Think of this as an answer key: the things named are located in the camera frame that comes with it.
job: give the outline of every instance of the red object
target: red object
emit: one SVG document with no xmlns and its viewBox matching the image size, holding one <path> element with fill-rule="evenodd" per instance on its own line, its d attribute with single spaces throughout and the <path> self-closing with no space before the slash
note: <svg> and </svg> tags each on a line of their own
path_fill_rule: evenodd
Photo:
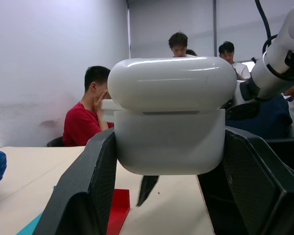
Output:
<svg viewBox="0 0 294 235">
<path fill-rule="evenodd" d="M 113 127 L 113 124 L 108 123 L 108 127 Z M 97 114 L 78 103 L 68 111 L 65 117 L 64 145 L 66 147 L 85 146 L 88 140 L 100 131 Z"/>
<path fill-rule="evenodd" d="M 118 235 L 130 210 L 129 190 L 115 189 L 108 223 L 107 235 Z"/>
</svg>

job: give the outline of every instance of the red t-shirt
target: red t-shirt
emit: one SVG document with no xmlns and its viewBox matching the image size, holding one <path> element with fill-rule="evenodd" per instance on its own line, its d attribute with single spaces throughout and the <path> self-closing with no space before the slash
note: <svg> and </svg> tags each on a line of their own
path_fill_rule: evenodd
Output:
<svg viewBox="0 0 294 235">
<path fill-rule="evenodd" d="M 113 127 L 113 124 L 108 123 L 108 127 Z M 87 141 L 100 131 L 97 114 L 78 103 L 68 111 L 65 117 L 64 145 L 66 147 L 85 146 Z"/>
</svg>

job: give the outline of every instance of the black hair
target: black hair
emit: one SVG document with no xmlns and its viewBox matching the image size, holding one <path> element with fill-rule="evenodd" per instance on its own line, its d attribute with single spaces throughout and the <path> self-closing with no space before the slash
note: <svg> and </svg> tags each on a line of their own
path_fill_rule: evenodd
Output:
<svg viewBox="0 0 294 235">
<path fill-rule="evenodd" d="M 231 42 L 224 42 L 220 47 L 219 47 L 219 54 L 223 54 L 226 52 L 234 52 L 234 45 Z"/>
<path fill-rule="evenodd" d="M 187 49 L 187 50 L 186 50 L 186 54 L 187 54 L 187 55 L 197 56 L 196 52 L 194 52 L 194 51 L 191 50 L 191 49 Z"/>
<path fill-rule="evenodd" d="M 88 67 L 85 73 L 85 92 L 92 82 L 103 84 L 107 82 L 110 70 L 103 66 L 92 66 Z"/>
<path fill-rule="evenodd" d="M 187 47 L 188 37 L 182 33 L 177 32 L 173 34 L 169 39 L 169 47 L 172 49 L 174 46 L 185 46 Z"/>
</svg>

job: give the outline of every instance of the dark blue jacket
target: dark blue jacket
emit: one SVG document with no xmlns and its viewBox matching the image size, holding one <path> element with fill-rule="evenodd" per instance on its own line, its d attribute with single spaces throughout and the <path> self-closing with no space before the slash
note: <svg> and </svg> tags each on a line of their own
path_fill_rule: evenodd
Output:
<svg viewBox="0 0 294 235">
<path fill-rule="evenodd" d="M 264 139 L 286 138 L 291 124 L 288 102 L 281 95 L 263 104 L 255 118 L 225 121 L 227 126 L 248 131 Z"/>
</svg>

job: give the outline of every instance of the beige tabletop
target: beige tabletop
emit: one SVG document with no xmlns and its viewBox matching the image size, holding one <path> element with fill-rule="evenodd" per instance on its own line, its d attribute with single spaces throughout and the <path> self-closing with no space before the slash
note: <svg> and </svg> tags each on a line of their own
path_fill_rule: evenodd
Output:
<svg viewBox="0 0 294 235">
<path fill-rule="evenodd" d="M 83 149 L 0 149 L 8 165 L 0 182 L 0 235 L 15 235 L 44 210 L 52 187 Z M 137 208 L 141 178 L 118 163 L 115 188 L 129 189 L 131 203 L 121 235 L 213 235 L 195 176 L 161 176 Z"/>
</svg>

